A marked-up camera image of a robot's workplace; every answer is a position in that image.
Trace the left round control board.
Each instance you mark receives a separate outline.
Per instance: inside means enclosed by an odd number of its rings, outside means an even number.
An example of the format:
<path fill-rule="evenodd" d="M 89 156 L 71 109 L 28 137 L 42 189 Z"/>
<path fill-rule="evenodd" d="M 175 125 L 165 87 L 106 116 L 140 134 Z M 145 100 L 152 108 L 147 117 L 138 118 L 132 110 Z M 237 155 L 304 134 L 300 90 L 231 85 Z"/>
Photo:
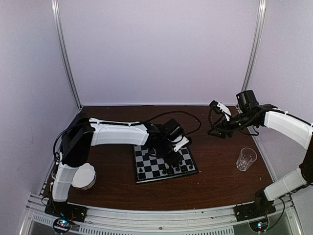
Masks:
<path fill-rule="evenodd" d="M 53 221 L 52 228 L 55 232 L 63 234 L 67 233 L 71 229 L 72 225 L 73 223 L 67 219 L 56 218 Z"/>

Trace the aluminium corner post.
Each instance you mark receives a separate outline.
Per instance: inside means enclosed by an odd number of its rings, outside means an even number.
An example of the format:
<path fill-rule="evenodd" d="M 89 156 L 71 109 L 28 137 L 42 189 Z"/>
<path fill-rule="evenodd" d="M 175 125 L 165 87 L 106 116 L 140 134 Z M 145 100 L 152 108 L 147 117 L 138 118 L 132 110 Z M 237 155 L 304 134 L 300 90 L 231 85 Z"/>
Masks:
<path fill-rule="evenodd" d="M 253 73 L 253 69 L 254 69 L 257 54 L 258 54 L 258 48 L 259 48 L 260 41 L 262 38 L 265 17 L 266 17 L 266 9 L 267 9 L 267 1 L 259 0 L 255 31 L 254 31 L 250 56 L 249 56 L 249 60 L 247 64 L 247 69 L 246 69 L 246 73 L 245 73 L 245 77 L 244 77 L 244 81 L 243 81 L 243 85 L 241 89 L 242 92 L 248 89 L 249 83 L 252 78 L 252 73 Z"/>
<path fill-rule="evenodd" d="M 51 7 L 52 7 L 52 13 L 53 13 L 53 18 L 56 26 L 56 32 L 59 40 L 59 46 L 61 49 L 61 56 L 67 76 L 67 80 L 69 82 L 69 87 L 72 92 L 72 95 L 74 97 L 76 106 L 78 109 L 82 108 L 82 104 L 77 92 L 77 88 L 73 79 L 71 67 L 70 67 L 70 62 L 69 62 L 69 57 L 67 53 L 67 48 L 66 48 L 66 43 L 65 43 L 65 38 L 64 38 L 64 33 L 62 29 L 62 21 L 61 21 L 61 14 L 60 14 L 60 8 L 59 8 L 59 1 L 58 0 L 51 0 Z"/>

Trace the right aluminium corner post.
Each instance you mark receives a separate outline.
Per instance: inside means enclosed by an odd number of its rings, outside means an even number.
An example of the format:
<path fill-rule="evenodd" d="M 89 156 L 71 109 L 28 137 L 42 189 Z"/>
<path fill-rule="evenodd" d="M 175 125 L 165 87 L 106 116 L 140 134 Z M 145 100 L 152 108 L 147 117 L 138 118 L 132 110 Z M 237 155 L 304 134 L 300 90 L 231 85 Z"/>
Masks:
<path fill-rule="evenodd" d="M 258 48 L 259 48 L 260 41 L 262 38 L 265 17 L 266 17 L 266 9 L 267 9 L 267 1 L 259 0 L 255 31 L 254 31 L 250 56 L 249 56 L 249 60 L 247 64 L 247 69 L 246 69 L 246 73 L 245 73 L 245 77 L 244 77 L 244 81 L 243 81 L 243 85 L 241 89 L 242 92 L 248 89 L 249 83 L 252 78 L 252 73 L 253 73 L 253 69 L 254 69 L 257 54 L 258 54 Z"/>

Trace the white scalloped bowl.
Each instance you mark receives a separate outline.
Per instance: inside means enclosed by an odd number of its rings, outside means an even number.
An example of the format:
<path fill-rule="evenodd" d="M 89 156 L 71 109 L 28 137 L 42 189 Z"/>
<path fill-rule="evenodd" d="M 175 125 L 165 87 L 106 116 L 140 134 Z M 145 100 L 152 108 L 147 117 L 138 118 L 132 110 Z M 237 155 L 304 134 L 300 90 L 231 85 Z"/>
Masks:
<path fill-rule="evenodd" d="M 93 165 L 85 163 L 76 171 L 71 186 L 78 190 L 88 190 L 96 182 L 96 171 Z"/>

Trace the black and grey chessboard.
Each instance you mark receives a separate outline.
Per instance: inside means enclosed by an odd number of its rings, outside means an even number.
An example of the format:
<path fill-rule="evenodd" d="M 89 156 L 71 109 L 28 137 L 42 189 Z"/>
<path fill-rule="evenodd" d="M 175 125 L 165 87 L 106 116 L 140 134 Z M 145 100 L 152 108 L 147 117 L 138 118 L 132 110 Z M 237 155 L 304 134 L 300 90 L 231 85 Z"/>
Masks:
<path fill-rule="evenodd" d="M 187 166 L 187 171 L 176 172 L 177 166 L 168 166 L 163 159 L 157 159 L 154 150 L 149 150 L 145 146 L 134 146 L 133 163 L 135 181 L 137 184 L 151 183 L 162 181 L 171 178 L 186 177 L 189 175 L 197 174 L 199 172 L 198 167 L 194 161 L 191 151 L 188 147 L 181 148 L 179 153 L 182 155 L 182 165 Z M 173 174 L 163 175 L 163 169 L 173 168 Z"/>

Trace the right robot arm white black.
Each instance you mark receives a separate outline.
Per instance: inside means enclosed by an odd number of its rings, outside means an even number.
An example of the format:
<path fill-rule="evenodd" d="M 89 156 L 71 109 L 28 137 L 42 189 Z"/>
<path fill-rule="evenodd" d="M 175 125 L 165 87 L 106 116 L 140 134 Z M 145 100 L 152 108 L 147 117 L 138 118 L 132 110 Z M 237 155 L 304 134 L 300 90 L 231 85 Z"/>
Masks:
<path fill-rule="evenodd" d="M 275 105 L 260 104 L 252 90 L 240 92 L 236 98 L 236 114 L 223 103 L 211 101 L 208 135 L 225 139 L 245 128 L 265 127 L 301 146 L 305 154 L 296 169 L 256 193 L 250 210 L 261 216 L 273 201 L 313 183 L 313 125 Z"/>

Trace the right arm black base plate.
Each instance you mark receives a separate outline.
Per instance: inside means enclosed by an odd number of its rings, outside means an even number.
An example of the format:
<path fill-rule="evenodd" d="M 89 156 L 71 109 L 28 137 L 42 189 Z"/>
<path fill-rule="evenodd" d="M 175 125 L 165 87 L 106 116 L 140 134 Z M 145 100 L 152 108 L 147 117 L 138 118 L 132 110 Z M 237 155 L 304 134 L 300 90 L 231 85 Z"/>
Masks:
<path fill-rule="evenodd" d="M 258 209 L 255 206 L 255 203 L 238 204 L 233 208 L 233 210 L 238 222 L 255 219 L 276 212 L 274 205 L 269 205 L 264 209 Z"/>

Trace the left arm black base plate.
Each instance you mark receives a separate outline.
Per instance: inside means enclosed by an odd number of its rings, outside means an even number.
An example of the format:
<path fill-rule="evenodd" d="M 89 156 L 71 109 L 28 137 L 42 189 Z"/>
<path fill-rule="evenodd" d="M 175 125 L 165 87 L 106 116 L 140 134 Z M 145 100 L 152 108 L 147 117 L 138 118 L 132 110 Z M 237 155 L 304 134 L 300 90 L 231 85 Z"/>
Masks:
<path fill-rule="evenodd" d="M 84 222 L 88 209 L 84 206 L 69 204 L 68 202 L 55 202 L 49 198 L 45 213 L 64 218 L 70 221 Z"/>

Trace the round control board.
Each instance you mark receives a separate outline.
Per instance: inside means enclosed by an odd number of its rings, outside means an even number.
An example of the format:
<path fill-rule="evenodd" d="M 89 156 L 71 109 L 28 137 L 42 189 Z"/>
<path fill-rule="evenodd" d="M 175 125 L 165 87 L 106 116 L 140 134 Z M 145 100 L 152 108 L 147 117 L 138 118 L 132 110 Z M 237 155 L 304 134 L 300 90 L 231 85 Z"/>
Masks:
<path fill-rule="evenodd" d="M 52 228 L 55 232 L 63 234 L 67 233 L 71 229 L 72 225 L 73 223 L 67 219 L 56 218 L 53 221 Z"/>
<path fill-rule="evenodd" d="M 267 218 L 263 218 L 260 220 L 254 220 L 249 222 L 249 227 L 253 232 L 262 233 L 268 229 L 269 220 Z"/>

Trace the aluminium front rail frame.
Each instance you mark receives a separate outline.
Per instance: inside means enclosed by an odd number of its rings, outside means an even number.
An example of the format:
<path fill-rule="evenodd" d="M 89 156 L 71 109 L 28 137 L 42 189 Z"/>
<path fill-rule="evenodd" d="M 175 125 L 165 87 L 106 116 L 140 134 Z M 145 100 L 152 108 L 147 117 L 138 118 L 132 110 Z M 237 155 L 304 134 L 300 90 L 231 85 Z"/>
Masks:
<path fill-rule="evenodd" d="M 133 211 L 84 206 L 84 222 L 74 222 L 65 235 L 304 235 L 299 216 L 290 196 L 285 197 L 285 210 L 275 201 L 276 212 L 238 222 L 236 205 L 178 211 Z M 45 213 L 47 199 L 31 194 L 22 213 L 18 235 L 57 235 L 52 228 L 55 216 Z M 249 222 L 267 218 L 270 230 L 256 233 Z"/>

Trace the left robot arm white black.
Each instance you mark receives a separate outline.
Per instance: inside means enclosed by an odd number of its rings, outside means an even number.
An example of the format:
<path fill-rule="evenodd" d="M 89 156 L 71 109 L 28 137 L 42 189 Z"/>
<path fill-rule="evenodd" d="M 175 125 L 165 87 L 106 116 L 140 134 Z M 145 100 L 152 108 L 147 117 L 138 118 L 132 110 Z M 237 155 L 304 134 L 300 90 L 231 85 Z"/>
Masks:
<path fill-rule="evenodd" d="M 92 146 L 104 144 L 131 144 L 147 146 L 163 158 L 176 157 L 188 144 L 184 129 L 175 120 L 165 124 L 153 124 L 150 120 L 139 122 L 105 121 L 96 118 L 79 118 L 56 138 L 59 149 L 53 147 L 55 163 L 58 164 L 52 185 L 51 209 L 66 217 L 70 206 L 65 203 L 74 175 L 87 162 Z"/>

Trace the clear drinking glass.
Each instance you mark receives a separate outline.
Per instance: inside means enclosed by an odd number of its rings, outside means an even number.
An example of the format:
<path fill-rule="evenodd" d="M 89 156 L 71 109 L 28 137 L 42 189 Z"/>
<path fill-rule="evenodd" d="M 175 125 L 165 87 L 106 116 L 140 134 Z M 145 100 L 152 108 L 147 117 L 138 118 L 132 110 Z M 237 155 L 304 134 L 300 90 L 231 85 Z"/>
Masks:
<path fill-rule="evenodd" d="M 236 167 L 240 171 L 247 171 L 249 167 L 257 160 L 256 152 L 248 147 L 241 150 L 236 162 Z"/>

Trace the left aluminium corner post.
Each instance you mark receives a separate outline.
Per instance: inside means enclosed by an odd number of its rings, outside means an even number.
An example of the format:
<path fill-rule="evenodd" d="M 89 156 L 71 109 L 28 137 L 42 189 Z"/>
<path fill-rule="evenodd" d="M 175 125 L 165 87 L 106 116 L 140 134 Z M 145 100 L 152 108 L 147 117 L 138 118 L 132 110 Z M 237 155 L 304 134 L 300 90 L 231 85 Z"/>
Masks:
<path fill-rule="evenodd" d="M 71 67 L 70 67 L 70 62 L 69 62 L 69 57 L 67 53 L 67 48 L 66 48 L 66 43 L 65 43 L 65 38 L 64 38 L 64 33 L 62 29 L 62 21 L 61 21 L 61 14 L 60 14 L 60 8 L 59 8 L 59 1 L 58 0 L 51 0 L 51 7 L 52 7 L 52 13 L 53 13 L 53 18 L 56 26 L 56 32 L 59 40 L 59 46 L 61 49 L 61 56 L 67 76 L 67 80 L 69 82 L 69 87 L 72 92 L 72 95 L 74 97 L 76 106 L 78 109 L 82 108 L 82 104 L 77 92 L 77 88 L 73 79 Z"/>

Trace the right round control board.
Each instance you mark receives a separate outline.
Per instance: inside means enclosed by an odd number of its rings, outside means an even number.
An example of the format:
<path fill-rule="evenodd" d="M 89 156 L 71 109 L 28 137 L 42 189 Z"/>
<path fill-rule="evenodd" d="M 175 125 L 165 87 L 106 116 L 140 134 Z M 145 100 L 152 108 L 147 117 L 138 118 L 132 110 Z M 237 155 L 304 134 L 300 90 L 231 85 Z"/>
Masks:
<path fill-rule="evenodd" d="M 263 218 L 260 220 L 254 220 L 249 222 L 249 227 L 253 232 L 262 233 L 268 229 L 269 220 L 267 218 Z"/>

